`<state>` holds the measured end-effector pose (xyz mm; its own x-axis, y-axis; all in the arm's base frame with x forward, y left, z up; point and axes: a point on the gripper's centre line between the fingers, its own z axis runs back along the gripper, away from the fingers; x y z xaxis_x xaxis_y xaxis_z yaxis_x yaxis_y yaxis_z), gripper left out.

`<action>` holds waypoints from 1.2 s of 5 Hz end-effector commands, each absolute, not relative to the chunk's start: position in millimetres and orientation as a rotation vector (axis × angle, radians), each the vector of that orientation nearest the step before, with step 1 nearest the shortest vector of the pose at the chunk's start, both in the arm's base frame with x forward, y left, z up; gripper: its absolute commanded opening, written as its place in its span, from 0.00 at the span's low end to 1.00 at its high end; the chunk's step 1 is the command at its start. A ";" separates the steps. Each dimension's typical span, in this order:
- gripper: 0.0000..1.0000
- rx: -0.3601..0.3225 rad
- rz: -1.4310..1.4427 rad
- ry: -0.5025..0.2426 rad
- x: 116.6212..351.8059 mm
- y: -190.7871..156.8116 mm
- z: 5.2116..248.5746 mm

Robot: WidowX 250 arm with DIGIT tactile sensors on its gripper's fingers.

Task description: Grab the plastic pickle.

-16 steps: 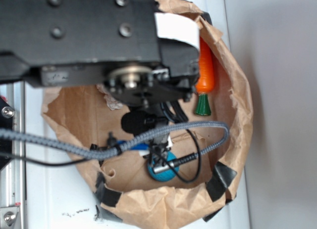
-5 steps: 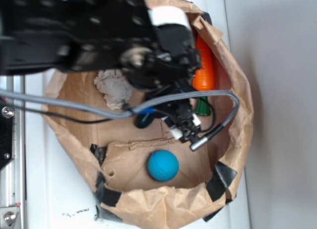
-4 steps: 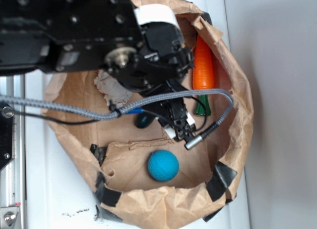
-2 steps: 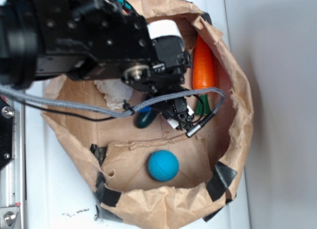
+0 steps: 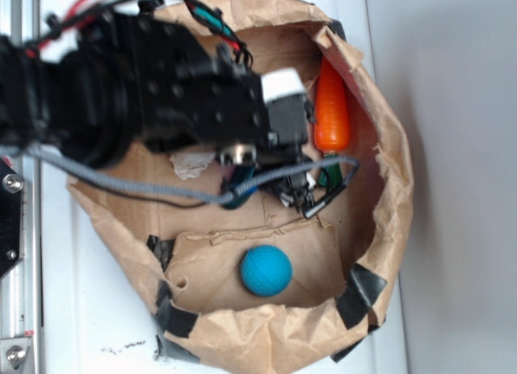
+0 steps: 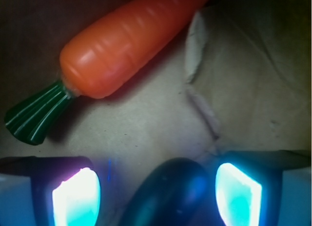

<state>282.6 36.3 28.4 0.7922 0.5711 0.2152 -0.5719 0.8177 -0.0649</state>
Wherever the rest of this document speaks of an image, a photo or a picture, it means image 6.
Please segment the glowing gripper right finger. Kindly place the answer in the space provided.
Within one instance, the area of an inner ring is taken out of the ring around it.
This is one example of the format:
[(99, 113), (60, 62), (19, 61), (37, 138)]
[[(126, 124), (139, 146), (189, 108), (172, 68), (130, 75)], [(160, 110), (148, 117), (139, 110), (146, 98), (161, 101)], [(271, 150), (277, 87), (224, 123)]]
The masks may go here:
[(230, 151), (216, 169), (215, 199), (226, 226), (310, 226), (309, 151)]

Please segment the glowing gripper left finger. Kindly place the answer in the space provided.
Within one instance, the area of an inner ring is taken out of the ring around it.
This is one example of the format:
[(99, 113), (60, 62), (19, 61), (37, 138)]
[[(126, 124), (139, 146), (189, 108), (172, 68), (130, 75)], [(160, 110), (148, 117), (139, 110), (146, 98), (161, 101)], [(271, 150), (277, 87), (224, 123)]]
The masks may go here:
[(86, 157), (0, 160), (2, 226), (94, 226), (100, 197), (99, 177)]

